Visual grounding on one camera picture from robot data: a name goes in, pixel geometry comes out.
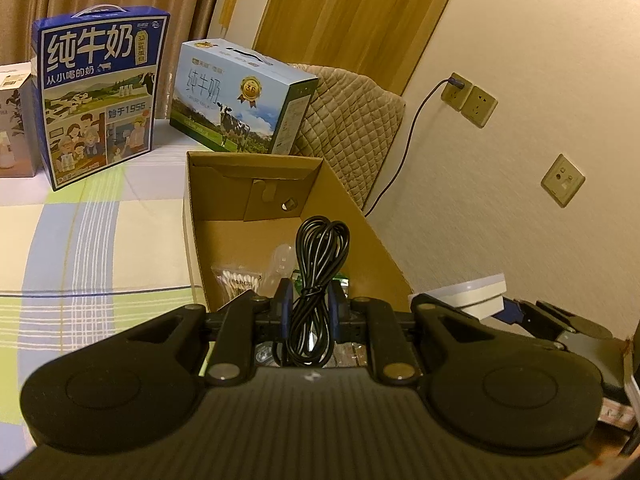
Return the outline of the white humidifier box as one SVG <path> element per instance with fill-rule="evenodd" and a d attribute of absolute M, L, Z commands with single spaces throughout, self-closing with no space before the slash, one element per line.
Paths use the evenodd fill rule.
<path fill-rule="evenodd" d="M 30 178 L 40 166 L 29 62 L 1 66 L 2 178 Z"/>

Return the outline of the white power adapter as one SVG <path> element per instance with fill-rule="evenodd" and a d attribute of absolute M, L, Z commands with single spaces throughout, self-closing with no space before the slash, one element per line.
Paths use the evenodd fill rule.
<path fill-rule="evenodd" d="M 505 293 L 506 277 L 499 273 L 432 289 L 426 294 L 478 320 L 484 320 L 504 309 Z"/>

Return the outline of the silver foil pouch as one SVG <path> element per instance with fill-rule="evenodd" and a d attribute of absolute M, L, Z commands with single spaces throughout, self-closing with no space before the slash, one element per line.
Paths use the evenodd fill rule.
<path fill-rule="evenodd" d="M 295 269 L 292 273 L 292 283 L 294 286 L 294 292 L 293 292 L 293 298 L 297 299 L 303 292 L 304 290 L 304 276 L 301 270 L 299 269 Z M 340 272 L 334 275 L 334 277 L 332 278 L 332 281 L 334 281 L 335 283 L 339 284 L 341 287 L 341 290 L 344 294 L 345 297 L 348 296 L 349 293 L 349 278 L 346 274 Z M 318 282 L 318 278 L 316 278 L 316 274 L 314 274 L 314 272 L 311 272 L 311 274 L 308 276 L 307 278 L 307 282 L 309 285 L 313 285 L 316 284 Z"/>

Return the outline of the tall blue milk carton box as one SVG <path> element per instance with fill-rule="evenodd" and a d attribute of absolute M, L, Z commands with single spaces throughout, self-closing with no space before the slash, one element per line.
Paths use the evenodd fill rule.
<path fill-rule="evenodd" d="M 34 21 L 36 128 L 54 190 L 151 151 L 169 19 L 99 4 Z"/>

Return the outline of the open brown cardboard box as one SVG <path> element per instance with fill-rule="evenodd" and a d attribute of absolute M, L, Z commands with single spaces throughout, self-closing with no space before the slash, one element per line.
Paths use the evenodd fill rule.
<path fill-rule="evenodd" d="M 408 310 L 411 286 L 329 164 L 252 153 L 186 155 L 183 232 L 194 302 L 221 308 L 227 300 L 215 270 L 265 273 L 274 250 L 293 244 L 300 224 L 313 216 L 349 228 L 342 271 L 350 296 Z"/>

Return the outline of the bag of cotton swabs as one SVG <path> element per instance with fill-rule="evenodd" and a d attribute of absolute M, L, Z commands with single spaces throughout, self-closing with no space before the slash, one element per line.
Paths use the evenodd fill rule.
<path fill-rule="evenodd" d="M 257 292 L 260 284 L 262 284 L 262 274 L 244 268 L 213 266 L 212 272 L 225 302 L 233 300 L 248 290 Z"/>

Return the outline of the wall switch plate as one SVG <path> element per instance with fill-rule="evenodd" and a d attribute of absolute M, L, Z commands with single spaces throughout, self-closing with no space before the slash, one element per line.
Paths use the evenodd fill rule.
<path fill-rule="evenodd" d="M 464 102 L 461 114 L 477 128 L 484 128 L 495 108 L 498 100 L 479 86 L 474 86 Z"/>

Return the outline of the quilted beige chair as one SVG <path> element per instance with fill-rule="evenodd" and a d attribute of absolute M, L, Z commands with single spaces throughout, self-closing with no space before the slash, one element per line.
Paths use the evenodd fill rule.
<path fill-rule="evenodd" d="M 401 96 L 342 68 L 299 64 L 318 77 L 291 153 L 320 157 L 358 207 L 372 191 L 405 117 Z"/>

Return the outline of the checkered tablecloth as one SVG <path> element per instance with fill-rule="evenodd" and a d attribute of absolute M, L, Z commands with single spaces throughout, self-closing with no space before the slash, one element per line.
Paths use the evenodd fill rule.
<path fill-rule="evenodd" d="M 32 372 L 191 300 L 182 232 L 186 152 L 160 120 L 148 154 L 52 191 L 1 182 L 1 467 L 34 442 L 20 409 Z"/>

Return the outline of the lower wall socket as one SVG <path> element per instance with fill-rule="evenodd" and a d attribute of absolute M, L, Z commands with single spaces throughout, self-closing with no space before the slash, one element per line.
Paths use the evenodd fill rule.
<path fill-rule="evenodd" d="M 565 208 L 585 182 L 585 175 L 565 155 L 559 154 L 540 185 L 555 203 Z"/>

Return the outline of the wall power socket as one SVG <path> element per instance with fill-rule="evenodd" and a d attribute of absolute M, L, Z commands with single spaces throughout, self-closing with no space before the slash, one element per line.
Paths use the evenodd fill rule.
<path fill-rule="evenodd" d="M 460 112 L 471 94 L 472 89 L 473 84 L 471 81 L 465 79 L 458 73 L 452 73 L 448 78 L 444 90 L 442 90 L 440 99 L 456 112 Z"/>

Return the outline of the clear plastic cup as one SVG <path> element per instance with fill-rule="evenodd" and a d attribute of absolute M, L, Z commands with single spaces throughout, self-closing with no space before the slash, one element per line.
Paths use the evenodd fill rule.
<path fill-rule="evenodd" d="M 271 259 L 260 292 L 264 296 L 272 297 L 282 278 L 290 278 L 296 268 L 297 260 L 292 245 L 281 244 L 271 254 Z"/>

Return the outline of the light blue milk gift box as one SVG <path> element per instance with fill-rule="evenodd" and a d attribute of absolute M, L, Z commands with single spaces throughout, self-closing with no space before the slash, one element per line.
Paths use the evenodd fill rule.
<path fill-rule="evenodd" d="M 170 124 L 213 151 L 287 155 L 318 77 L 224 39 L 181 46 Z"/>

